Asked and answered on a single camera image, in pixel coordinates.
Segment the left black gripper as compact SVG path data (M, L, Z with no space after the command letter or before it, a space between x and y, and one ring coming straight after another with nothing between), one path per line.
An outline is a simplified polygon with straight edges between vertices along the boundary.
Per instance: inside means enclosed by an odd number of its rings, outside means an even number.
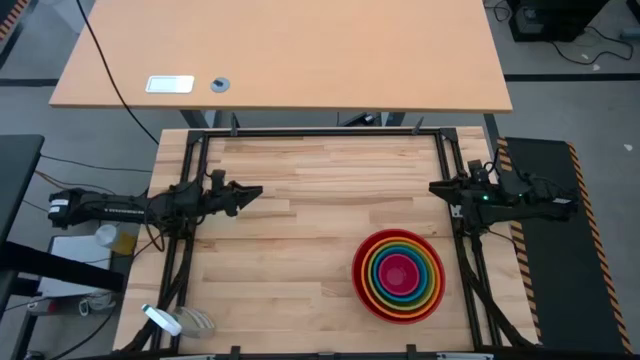
M197 215L205 216L222 211L228 217L235 217L238 215L238 209L244 209L262 193L262 186L243 186L235 181L213 182L211 190L198 202Z

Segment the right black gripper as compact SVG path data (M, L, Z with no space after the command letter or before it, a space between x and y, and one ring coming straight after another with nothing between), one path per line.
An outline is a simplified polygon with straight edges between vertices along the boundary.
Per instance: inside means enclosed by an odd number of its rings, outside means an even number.
M451 205L454 218L470 218L481 194L477 181L461 177L430 182L429 191Z

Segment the small red bowl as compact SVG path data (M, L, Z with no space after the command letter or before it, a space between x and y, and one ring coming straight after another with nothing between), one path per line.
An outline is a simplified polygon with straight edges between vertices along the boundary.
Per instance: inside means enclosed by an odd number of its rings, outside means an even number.
M410 295L420 283L420 270L408 255L392 253L384 257L378 268L382 288L390 295Z

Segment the teal blue bowl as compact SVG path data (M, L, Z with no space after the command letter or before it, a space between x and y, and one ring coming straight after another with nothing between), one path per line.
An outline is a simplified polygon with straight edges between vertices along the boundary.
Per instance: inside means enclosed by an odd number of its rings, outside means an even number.
M420 270L420 283L418 287L408 296L397 297L387 293L381 286L378 279L378 268L381 260L392 253L402 253L408 255L417 264ZM431 295L435 286L435 275L430 267L427 259L417 250L408 245L391 245L385 249L378 251L372 259L372 267L370 269L370 277L373 281L374 289L382 299L389 304L398 307L420 306Z

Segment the yellow-green bowl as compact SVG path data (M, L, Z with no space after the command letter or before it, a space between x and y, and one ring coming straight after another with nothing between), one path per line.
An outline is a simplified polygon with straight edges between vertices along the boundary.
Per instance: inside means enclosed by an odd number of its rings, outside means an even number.
M381 296L374 289L373 281L370 277L370 269L372 267L372 259L374 255L381 249L385 249L391 245L408 245L409 247L417 250L422 256L424 256L430 264L433 274L435 275L435 286L432 295L420 306L398 307L394 304L389 304L387 301L381 298ZM363 289L365 291L368 301L372 303L373 307L384 313L386 316L396 318L398 321L406 321L409 318L419 318L425 316L432 309L434 309L441 300L442 293L445 288L444 284L444 270L442 269L441 261L432 248L425 246L424 244L401 237L390 237L381 241L378 241L372 245L365 253L362 259L361 267L363 281Z

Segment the yellow small item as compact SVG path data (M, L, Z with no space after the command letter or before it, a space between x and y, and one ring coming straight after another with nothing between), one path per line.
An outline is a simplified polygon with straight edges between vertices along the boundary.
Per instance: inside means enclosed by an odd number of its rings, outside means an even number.
M126 232L121 232L114 240L112 251L120 255L132 255L136 248L137 238Z

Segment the black hazard-striped mat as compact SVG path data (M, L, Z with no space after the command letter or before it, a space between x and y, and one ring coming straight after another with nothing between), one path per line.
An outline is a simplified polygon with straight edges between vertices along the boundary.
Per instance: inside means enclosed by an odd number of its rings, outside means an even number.
M577 153L563 141L499 137L517 172L549 179L578 197L567 222L517 220L511 234L538 342L546 349L630 355L633 347L615 292Z

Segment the white flat device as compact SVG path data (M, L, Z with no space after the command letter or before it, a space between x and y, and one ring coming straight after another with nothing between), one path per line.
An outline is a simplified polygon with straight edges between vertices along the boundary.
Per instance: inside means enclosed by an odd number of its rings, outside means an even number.
M192 75L154 75L148 78L145 91L153 94L189 94L193 90Z

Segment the beige striped cloth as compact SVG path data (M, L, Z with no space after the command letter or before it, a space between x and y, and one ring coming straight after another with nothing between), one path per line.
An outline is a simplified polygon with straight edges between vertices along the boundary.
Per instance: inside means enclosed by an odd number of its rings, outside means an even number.
M173 316L181 326L180 334L185 337L204 339L214 335L215 325L205 312L177 306L174 308Z

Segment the clear plastic cup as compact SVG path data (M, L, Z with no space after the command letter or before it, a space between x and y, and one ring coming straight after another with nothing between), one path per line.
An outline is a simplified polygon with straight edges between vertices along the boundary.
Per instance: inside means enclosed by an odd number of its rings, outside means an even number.
M95 242L99 246L109 249L115 245L117 236L118 229L115 225L111 224L101 225L94 233Z

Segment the white spray bottle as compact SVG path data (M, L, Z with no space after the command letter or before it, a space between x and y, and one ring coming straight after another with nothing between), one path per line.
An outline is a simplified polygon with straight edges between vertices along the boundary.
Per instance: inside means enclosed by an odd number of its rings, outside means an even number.
M171 336L178 336L181 334L182 326L174 315L149 304L143 304L141 310L149 319L151 319L161 329L168 332Z

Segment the beige desk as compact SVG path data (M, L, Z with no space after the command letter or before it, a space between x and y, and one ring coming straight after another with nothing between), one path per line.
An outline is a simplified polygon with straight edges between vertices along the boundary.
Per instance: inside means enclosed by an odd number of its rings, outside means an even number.
M154 75L192 75L193 90L147 93ZM50 104L512 109L482 0L96 0Z

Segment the black computer box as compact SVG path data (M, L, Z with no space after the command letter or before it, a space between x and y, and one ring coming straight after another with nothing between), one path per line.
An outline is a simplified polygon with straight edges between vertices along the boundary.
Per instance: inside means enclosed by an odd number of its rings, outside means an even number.
M610 0L506 0L515 42L572 42Z

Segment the black side table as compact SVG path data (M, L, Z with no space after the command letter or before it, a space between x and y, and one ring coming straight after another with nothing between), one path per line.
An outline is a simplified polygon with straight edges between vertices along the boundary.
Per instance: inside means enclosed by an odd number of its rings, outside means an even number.
M21 272L114 292L123 290L120 273L7 240L43 143L41 135L0 135L0 320L11 296L36 294L37 283L19 280Z

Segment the black aluminium frame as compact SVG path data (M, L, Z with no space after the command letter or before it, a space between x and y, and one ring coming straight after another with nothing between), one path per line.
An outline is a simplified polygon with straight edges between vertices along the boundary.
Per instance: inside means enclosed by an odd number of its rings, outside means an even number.
M427 129L241 129L216 132L207 160L263 193L236 217L210 215L196 229L186 303L215 331L181 340L181 352L472 348L449 209L428 189L455 168L447 140ZM357 248L384 229L424 237L443 262L444 296L420 322L382 320L353 288Z

